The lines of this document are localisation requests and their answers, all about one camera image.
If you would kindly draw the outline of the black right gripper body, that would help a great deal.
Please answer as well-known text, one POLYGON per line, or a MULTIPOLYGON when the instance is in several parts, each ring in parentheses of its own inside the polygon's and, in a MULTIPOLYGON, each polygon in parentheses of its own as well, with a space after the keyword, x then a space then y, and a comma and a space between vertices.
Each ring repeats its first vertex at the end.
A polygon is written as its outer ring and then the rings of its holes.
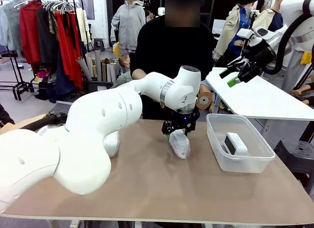
POLYGON ((275 59, 275 52, 264 39, 254 38, 242 50, 242 56, 247 58, 251 64, 264 68, 275 59))

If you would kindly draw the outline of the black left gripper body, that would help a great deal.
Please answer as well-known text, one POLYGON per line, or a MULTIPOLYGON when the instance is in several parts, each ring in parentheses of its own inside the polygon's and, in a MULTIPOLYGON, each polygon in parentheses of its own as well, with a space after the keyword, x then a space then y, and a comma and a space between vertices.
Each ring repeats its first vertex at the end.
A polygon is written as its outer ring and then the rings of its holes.
POLYGON ((172 122, 176 130, 184 129, 188 124, 196 124, 196 121, 200 117, 200 112, 195 108, 191 113, 182 114, 171 110, 166 113, 165 120, 172 122))

